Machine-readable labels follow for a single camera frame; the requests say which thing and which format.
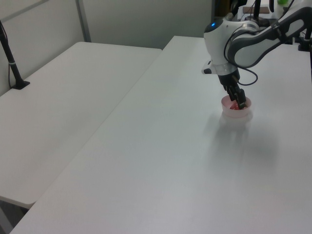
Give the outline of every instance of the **white wall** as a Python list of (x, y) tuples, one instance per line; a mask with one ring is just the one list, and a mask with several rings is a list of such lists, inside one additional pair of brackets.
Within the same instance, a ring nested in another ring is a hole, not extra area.
[(83, 0), (91, 41), (163, 49), (174, 35), (203, 37), (212, 0)]
[[(26, 78), (76, 42), (83, 41), (75, 0), (47, 2), (3, 23), (19, 72)], [(0, 47), (0, 95), (9, 90)]]

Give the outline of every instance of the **red object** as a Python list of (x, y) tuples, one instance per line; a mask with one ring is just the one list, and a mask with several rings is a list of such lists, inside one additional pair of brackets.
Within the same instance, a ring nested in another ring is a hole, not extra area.
[(233, 105), (230, 107), (231, 110), (240, 110), (240, 108), (238, 107), (238, 103), (236, 101), (234, 101)]

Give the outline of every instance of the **white tabletop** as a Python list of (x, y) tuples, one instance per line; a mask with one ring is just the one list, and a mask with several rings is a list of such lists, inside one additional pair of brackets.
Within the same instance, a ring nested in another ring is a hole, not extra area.
[(0, 97), (0, 199), (31, 207), (160, 52), (80, 42)]
[(174, 37), (12, 234), (311, 233), (310, 55), (266, 55), (244, 119), (208, 57)]

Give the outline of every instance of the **robotic arm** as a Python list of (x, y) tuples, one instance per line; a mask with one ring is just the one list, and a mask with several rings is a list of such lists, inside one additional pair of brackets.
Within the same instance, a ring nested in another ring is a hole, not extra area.
[(217, 74), (220, 83), (244, 108), (246, 97), (240, 89), (238, 68), (255, 66), (271, 50), (304, 29), (312, 28), (312, 1), (295, 0), (288, 12), (270, 27), (261, 30), (256, 21), (231, 21), (233, 15), (209, 24), (205, 30), (206, 47), (211, 55), (202, 70)]

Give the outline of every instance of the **green object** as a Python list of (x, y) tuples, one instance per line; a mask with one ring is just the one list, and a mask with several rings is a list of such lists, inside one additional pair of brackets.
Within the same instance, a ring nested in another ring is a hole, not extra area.
[(288, 3), (288, 0), (277, 0), (277, 4), (284, 5)]

